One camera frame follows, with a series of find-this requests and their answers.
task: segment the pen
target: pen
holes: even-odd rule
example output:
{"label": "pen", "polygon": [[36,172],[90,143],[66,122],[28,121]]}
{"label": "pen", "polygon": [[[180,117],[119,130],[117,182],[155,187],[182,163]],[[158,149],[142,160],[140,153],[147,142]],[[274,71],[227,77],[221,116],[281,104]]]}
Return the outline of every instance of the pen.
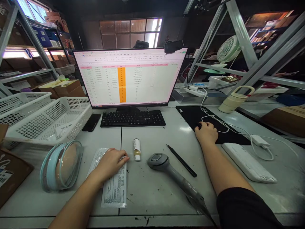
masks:
{"label": "pen", "polygon": [[191,169],[191,167],[188,166],[188,164],[179,156],[179,154],[169,145],[167,147],[170,149],[170,151],[175,155],[176,158],[183,164],[183,166],[189,171],[189,173],[193,176],[196,177],[197,174],[194,172],[194,170]]}

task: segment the black mouse pad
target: black mouse pad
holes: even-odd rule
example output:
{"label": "black mouse pad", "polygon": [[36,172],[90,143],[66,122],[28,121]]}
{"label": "black mouse pad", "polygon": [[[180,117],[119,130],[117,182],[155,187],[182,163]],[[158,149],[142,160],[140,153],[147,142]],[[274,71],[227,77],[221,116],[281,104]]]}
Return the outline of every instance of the black mouse pad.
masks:
{"label": "black mouse pad", "polygon": [[[215,115],[213,112],[211,112],[206,107],[202,107],[203,109],[206,109],[206,112],[209,115],[214,115],[215,118],[223,121],[221,118],[219,118],[217,115]],[[197,123],[201,121],[201,118],[206,116],[207,114],[204,113],[200,107],[193,107],[193,106],[176,106],[176,109],[180,113],[180,115],[184,118],[184,120],[188,123],[188,125],[194,130],[197,126]],[[219,131],[226,131],[227,128],[220,124],[217,120],[213,119],[212,117],[206,117],[203,119],[204,122],[210,122],[214,125],[215,128]],[[236,143],[240,145],[251,145],[250,140],[248,140],[246,137],[244,137],[241,134],[234,133],[233,131],[229,130],[227,133],[218,133],[218,139],[216,141],[216,144],[223,144],[223,143]]]}

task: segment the mouse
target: mouse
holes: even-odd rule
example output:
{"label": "mouse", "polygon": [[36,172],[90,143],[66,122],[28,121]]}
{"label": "mouse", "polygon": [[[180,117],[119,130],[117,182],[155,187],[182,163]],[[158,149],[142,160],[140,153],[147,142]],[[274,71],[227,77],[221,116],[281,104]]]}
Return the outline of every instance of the mouse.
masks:
{"label": "mouse", "polygon": [[198,122],[197,126],[198,126],[199,129],[201,129],[201,123]]}

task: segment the power strip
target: power strip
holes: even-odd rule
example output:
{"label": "power strip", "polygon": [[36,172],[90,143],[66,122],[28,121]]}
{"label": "power strip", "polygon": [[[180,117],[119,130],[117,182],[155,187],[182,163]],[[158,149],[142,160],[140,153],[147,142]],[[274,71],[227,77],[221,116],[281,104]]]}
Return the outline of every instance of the power strip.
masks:
{"label": "power strip", "polygon": [[199,91],[199,90],[194,91],[194,90],[190,90],[188,88],[185,88],[185,91],[188,92],[188,93],[191,93],[191,94],[193,94],[195,96],[198,96],[198,97],[203,97],[203,96],[206,95],[205,92],[202,92],[202,91]]}
{"label": "power strip", "polygon": [[250,180],[261,183],[277,183],[276,178],[241,145],[223,143],[221,146]]}

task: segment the desk surface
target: desk surface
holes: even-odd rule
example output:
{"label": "desk surface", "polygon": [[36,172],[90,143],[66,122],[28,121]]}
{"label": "desk surface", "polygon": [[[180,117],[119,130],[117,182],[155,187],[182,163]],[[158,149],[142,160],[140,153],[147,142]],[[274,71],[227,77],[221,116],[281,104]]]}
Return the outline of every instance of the desk surface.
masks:
{"label": "desk surface", "polygon": [[[237,112],[225,114],[219,112],[214,106],[207,107],[224,121],[241,126],[251,134],[285,141],[299,154],[300,159],[298,160],[284,144],[268,139],[275,160],[272,162],[258,160],[277,178],[278,183],[262,184],[249,181],[284,225],[297,225],[298,219],[301,217],[300,207],[304,206],[303,176],[297,167],[299,162],[303,164],[305,162],[305,150]],[[218,222],[215,206],[216,195],[194,132],[176,108],[148,109],[162,111],[166,122],[164,128],[100,128],[101,121],[99,121],[93,132],[80,132],[76,139],[82,142],[84,153],[77,182],[72,189],[62,193],[45,193],[40,187],[39,171],[50,147],[30,144],[16,147],[13,152],[33,164],[35,170],[0,209],[0,228],[48,227],[55,215],[86,178],[93,155],[100,147],[115,147],[117,149],[122,147],[131,156],[131,160],[127,164],[127,197],[129,200],[127,208],[120,209],[120,211],[118,209],[101,209],[101,193],[99,193],[91,214],[89,227],[211,225],[205,216],[196,215],[195,210],[188,204],[175,183],[165,174],[151,170],[147,166],[146,161],[149,156],[157,152],[167,154],[172,166],[204,196],[207,208]],[[140,139],[141,162],[133,160],[132,141],[134,138]],[[171,145],[193,168],[198,174],[196,178],[193,178],[185,170],[165,144]],[[250,146],[245,146],[245,149],[252,152]],[[256,148],[256,150],[263,156],[266,155],[264,150],[260,148]]]}

